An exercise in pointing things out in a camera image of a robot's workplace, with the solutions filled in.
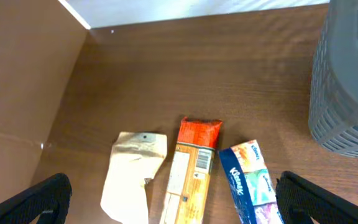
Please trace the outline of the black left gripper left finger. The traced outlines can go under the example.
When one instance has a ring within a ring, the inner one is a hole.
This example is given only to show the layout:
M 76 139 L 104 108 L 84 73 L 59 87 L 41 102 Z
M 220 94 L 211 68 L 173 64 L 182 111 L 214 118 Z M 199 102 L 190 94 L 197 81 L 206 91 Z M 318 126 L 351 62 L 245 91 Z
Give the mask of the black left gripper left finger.
M 57 173 L 0 203 L 0 223 L 64 224 L 72 187 L 64 173 Z

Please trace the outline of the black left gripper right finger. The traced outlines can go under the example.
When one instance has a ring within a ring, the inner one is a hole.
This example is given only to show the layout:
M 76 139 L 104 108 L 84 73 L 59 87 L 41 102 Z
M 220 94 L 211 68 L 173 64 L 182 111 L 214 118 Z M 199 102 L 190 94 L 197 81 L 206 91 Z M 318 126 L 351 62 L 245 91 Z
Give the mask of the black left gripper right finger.
M 281 174 L 276 196 L 285 223 L 358 224 L 357 205 L 293 172 Z

